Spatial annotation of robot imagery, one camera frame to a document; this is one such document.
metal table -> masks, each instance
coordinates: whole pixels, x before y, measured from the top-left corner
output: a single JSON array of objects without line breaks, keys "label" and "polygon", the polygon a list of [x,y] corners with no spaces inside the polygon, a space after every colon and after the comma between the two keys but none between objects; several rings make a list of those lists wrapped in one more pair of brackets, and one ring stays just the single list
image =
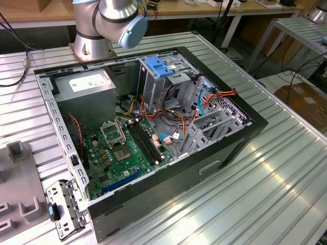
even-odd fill
[{"label": "metal table", "polygon": [[[147,37],[132,50],[184,45],[258,111],[269,125],[219,173],[124,228],[102,244],[315,244],[327,229],[327,139],[224,54],[192,33]],[[0,82],[21,75],[23,53],[0,56]],[[68,47],[31,54],[32,69],[76,62]],[[0,89],[0,145],[28,141],[42,185],[70,175],[33,71]],[[57,244],[50,220],[3,244]],[[64,244],[94,244],[90,224]]]},{"label": "metal table", "polygon": [[260,51],[264,47],[265,43],[275,28],[280,29],[282,33],[277,38],[276,42],[267,55],[269,55],[277,48],[278,44],[281,42],[285,35],[293,37],[307,47],[307,50],[304,52],[301,58],[302,62],[298,64],[298,67],[301,66],[303,62],[305,62],[305,57],[309,54],[310,50],[315,51],[319,55],[327,54],[327,45],[322,42],[322,38],[327,36],[327,23],[316,24],[305,17],[274,19],[270,23],[265,34],[262,36],[259,44],[256,46],[246,67],[247,72],[249,72],[252,68]]}]

ram slot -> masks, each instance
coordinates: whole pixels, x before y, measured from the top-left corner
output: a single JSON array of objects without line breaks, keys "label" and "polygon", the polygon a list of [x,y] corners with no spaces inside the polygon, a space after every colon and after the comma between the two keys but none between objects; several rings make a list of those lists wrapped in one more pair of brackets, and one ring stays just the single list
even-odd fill
[{"label": "ram slot", "polygon": [[145,137],[145,144],[147,145],[148,149],[151,152],[152,157],[156,160],[156,161],[161,161],[160,155],[157,151],[157,149],[154,147],[154,145],[152,144],[152,142],[148,139],[146,133],[143,131],[143,129],[140,127],[140,125],[136,125],[136,130],[139,133],[139,135],[141,136],[141,138]]},{"label": "ram slot", "polygon": [[151,165],[154,165],[156,161],[161,161],[159,153],[156,151],[151,141],[148,139],[148,136],[142,131],[139,125],[130,125],[128,126],[128,129]]}]

metal bracket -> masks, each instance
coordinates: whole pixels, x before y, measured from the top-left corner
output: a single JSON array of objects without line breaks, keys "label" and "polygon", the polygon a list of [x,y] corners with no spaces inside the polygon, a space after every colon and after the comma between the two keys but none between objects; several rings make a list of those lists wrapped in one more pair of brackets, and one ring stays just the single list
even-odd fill
[{"label": "metal bracket", "polygon": [[[126,141],[126,137],[125,137],[125,134],[122,130],[122,127],[120,125],[118,125],[118,122],[117,120],[115,121],[108,121],[108,123],[103,123],[103,125],[100,127],[100,130],[103,134],[103,137],[105,138],[107,144],[109,147],[112,147],[115,143],[119,142],[121,144],[123,144],[125,141]],[[115,139],[109,139],[108,138],[108,135],[106,135],[106,131],[109,129],[109,128],[113,128],[115,127],[117,132],[119,133],[119,136],[116,137]]]},{"label": "metal bracket", "polygon": [[60,218],[55,221],[55,225],[61,241],[80,232],[86,224],[85,216],[80,212],[73,195],[73,182],[60,180],[46,190],[50,204],[56,205],[59,211]]}]

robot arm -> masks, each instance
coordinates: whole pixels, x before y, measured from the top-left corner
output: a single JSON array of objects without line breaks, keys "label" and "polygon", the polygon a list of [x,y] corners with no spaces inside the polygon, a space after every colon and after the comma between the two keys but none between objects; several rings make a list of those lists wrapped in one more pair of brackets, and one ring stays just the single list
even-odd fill
[{"label": "robot arm", "polygon": [[110,41],[133,48],[147,30],[147,19],[138,14],[137,0],[73,0],[73,4],[77,29],[74,51],[83,61],[108,58]]},{"label": "robot arm", "polygon": [[307,18],[318,24],[326,23],[327,0],[321,0],[320,3],[317,5],[317,7],[307,15]]}]

black cable on table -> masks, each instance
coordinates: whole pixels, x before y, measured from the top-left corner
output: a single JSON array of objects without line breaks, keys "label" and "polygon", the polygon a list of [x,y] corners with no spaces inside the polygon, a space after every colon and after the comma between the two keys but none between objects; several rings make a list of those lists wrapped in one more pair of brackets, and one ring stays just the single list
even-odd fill
[{"label": "black cable on table", "polygon": [[29,63],[30,63],[29,62],[28,51],[29,50],[36,50],[36,49],[30,47],[29,45],[27,45],[26,43],[24,43],[20,38],[17,37],[16,32],[14,31],[14,29],[11,27],[11,25],[8,23],[8,21],[2,15],[1,12],[0,12],[0,16],[5,21],[5,23],[8,25],[8,26],[5,26],[3,23],[0,22],[0,26],[2,26],[6,31],[8,31],[10,34],[12,34],[21,44],[24,45],[24,47],[26,49],[25,59],[24,59],[24,62],[23,62],[24,71],[23,71],[21,77],[15,83],[8,84],[8,85],[7,84],[0,84],[0,87],[11,87],[11,86],[17,85],[18,83],[22,82],[25,79],[25,77],[27,75],[27,72],[28,72],[28,69],[29,69]]}]

